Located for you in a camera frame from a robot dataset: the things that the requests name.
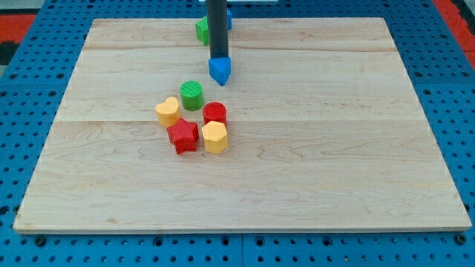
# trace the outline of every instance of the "blue block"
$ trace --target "blue block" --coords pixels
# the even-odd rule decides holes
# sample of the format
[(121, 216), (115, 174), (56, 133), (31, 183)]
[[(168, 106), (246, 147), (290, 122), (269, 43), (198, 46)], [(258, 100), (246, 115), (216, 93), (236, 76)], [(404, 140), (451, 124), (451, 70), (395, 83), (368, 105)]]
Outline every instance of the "blue block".
[(208, 61), (209, 75), (221, 86), (226, 84), (231, 76), (231, 58), (215, 58)]
[(227, 10), (226, 16), (228, 17), (228, 30), (232, 29), (232, 16), (231, 11)]

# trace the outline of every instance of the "wooden board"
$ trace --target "wooden board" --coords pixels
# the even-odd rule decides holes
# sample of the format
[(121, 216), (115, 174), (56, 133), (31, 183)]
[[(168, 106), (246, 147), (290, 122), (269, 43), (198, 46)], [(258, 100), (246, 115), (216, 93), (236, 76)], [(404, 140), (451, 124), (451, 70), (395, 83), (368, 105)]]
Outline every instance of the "wooden board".
[[(19, 209), (22, 234), (461, 231), (471, 221), (383, 19), (94, 21)], [(229, 147), (176, 155), (154, 106), (197, 80)], [(203, 124), (200, 111), (183, 116)]]

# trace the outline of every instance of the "green block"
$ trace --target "green block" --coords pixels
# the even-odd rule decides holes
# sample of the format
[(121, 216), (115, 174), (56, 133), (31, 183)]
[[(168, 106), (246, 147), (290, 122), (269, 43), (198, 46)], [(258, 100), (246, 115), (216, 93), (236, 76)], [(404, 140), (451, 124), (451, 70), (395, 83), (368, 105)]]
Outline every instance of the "green block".
[(203, 17), (200, 21), (194, 24), (194, 29), (196, 30), (196, 38), (203, 42), (203, 45), (208, 45), (208, 18)]
[(203, 87), (199, 82), (188, 81), (180, 86), (183, 107), (188, 111), (197, 111), (204, 106)]

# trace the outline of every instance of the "blue pegboard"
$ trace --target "blue pegboard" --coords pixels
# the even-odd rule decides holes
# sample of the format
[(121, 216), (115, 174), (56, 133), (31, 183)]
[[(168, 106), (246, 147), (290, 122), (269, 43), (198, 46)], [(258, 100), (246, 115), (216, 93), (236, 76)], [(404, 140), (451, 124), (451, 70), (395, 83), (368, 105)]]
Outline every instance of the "blue pegboard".
[[(242, 17), (384, 17), (475, 220), (475, 73), (428, 0), (280, 0)], [(0, 266), (474, 266), (475, 234), (21, 236), (11, 225), (94, 18), (200, 18), (195, 0), (48, 0), (0, 78)]]

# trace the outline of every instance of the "yellow heart-shaped block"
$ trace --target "yellow heart-shaped block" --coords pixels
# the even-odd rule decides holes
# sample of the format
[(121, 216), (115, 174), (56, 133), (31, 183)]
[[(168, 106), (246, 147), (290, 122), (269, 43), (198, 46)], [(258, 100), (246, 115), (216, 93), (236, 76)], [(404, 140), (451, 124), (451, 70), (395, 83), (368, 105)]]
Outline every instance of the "yellow heart-shaped block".
[(157, 112), (158, 122), (161, 125), (172, 126), (181, 117), (180, 103), (176, 97), (170, 96), (163, 103), (155, 106), (155, 112)]

